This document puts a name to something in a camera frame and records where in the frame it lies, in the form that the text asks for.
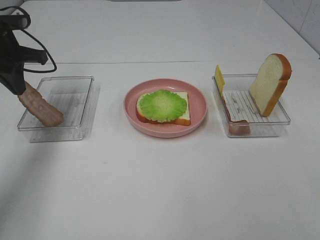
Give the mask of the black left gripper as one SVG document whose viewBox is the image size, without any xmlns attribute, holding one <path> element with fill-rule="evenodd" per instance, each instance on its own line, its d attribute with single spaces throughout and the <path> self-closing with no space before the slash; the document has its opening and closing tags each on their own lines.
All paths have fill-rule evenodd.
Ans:
<svg viewBox="0 0 320 240">
<path fill-rule="evenodd" d="M 23 31 L 30 24 L 28 14 L 0 17 L 0 82 L 14 95 L 22 95 L 26 90 L 24 63 L 44 65 L 48 61 L 48 54 L 44 49 L 20 45 L 13 33 L 14 30 Z"/>
</svg>

